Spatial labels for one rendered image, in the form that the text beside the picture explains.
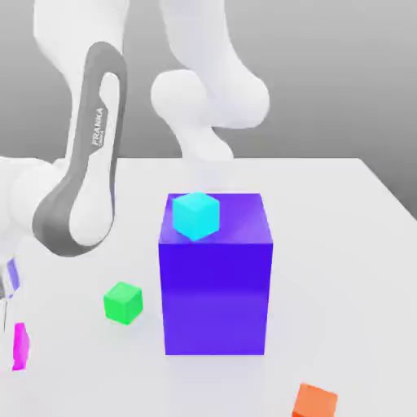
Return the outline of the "large blue box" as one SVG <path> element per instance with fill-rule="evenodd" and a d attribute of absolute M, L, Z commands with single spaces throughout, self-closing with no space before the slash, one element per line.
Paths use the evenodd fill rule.
<path fill-rule="evenodd" d="M 193 242 L 173 228 L 170 193 L 158 242 L 165 352 L 262 355 L 274 242 L 258 194 L 217 194 L 220 229 Z"/>

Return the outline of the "small green cube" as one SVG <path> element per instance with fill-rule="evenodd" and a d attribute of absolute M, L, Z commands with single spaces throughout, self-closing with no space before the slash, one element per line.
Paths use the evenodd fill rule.
<path fill-rule="evenodd" d="M 130 325 L 143 311 L 142 289 L 119 282 L 103 296 L 106 318 Z"/>

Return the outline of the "small cyan cube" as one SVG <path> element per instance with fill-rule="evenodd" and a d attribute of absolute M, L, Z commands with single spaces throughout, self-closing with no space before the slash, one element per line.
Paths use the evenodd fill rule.
<path fill-rule="evenodd" d="M 173 228 L 191 241 L 203 239 L 220 228 L 220 202 L 202 192 L 173 199 Z"/>

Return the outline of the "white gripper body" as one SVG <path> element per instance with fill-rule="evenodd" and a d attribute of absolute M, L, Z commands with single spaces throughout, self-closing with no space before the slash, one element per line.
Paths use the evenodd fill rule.
<path fill-rule="evenodd" d="M 0 336 L 6 339 L 11 332 L 14 313 L 14 297 L 0 300 Z"/>

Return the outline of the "small orange cube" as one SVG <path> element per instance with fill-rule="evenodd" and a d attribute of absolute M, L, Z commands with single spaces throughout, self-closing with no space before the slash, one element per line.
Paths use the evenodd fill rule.
<path fill-rule="evenodd" d="M 338 396 L 309 384 L 301 384 L 292 417 L 335 417 Z"/>

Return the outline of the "small magenta cube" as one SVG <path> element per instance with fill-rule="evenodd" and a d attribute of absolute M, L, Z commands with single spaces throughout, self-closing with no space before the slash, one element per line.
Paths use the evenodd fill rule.
<path fill-rule="evenodd" d="M 29 358 L 30 339 L 24 323 L 15 325 L 13 345 L 13 371 L 20 371 L 26 368 Z"/>

